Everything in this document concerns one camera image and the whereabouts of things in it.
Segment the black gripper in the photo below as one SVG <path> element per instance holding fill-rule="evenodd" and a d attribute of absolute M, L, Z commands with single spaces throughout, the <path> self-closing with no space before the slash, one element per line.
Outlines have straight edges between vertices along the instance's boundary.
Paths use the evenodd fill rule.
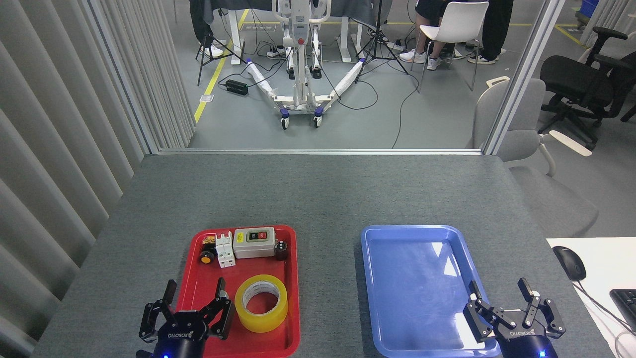
<path fill-rule="evenodd" d="M 150 344 L 158 341 L 153 358 L 202 358 L 208 336 L 227 340 L 236 307 L 227 294 L 226 281 L 219 278 L 215 297 L 199 311 L 173 313 L 171 303 L 177 283 L 169 279 L 163 297 L 148 303 L 143 312 L 139 338 Z M 157 317 L 163 314 L 166 323 L 156 330 Z"/>
<path fill-rule="evenodd" d="M 565 332 L 565 324 L 554 300 L 541 299 L 539 293 L 531 289 L 526 278 L 518 280 L 518 287 L 528 303 L 522 324 L 504 313 L 504 308 L 491 306 L 484 300 L 476 281 L 469 283 L 469 301 L 464 306 L 463 315 L 475 341 L 484 342 L 494 334 L 505 358 L 557 358 L 558 354 L 549 339 L 559 339 Z M 534 322 L 541 311 L 547 326 Z"/>

